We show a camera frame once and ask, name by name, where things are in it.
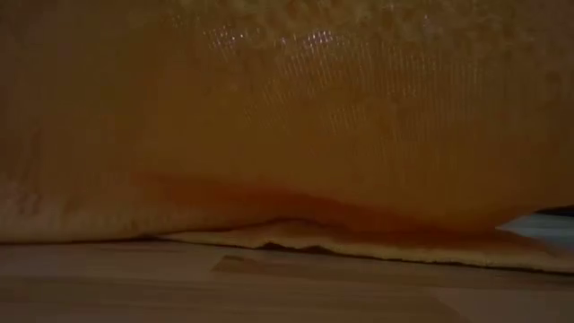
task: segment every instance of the wooden floor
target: wooden floor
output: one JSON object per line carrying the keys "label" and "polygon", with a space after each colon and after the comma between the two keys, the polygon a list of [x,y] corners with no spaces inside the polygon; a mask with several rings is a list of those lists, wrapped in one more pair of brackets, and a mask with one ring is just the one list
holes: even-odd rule
{"label": "wooden floor", "polygon": [[[574,219],[542,219],[514,229],[574,235]],[[0,322],[571,323],[574,277],[176,242],[3,246]]]}

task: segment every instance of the towel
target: towel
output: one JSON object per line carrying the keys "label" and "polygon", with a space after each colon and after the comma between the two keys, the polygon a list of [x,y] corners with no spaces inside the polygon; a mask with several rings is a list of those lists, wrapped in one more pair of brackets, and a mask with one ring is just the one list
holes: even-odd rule
{"label": "towel", "polygon": [[495,228],[574,201],[573,13],[4,1],[0,241],[269,241],[572,271]]}

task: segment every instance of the floor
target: floor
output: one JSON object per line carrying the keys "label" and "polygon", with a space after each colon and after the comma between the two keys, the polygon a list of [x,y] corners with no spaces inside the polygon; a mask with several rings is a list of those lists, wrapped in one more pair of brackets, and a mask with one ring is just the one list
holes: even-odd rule
{"label": "floor", "polygon": [[[574,249],[574,218],[508,228]],[[0,247],[2,322],[574,322],[574,276],[175,242]]]}

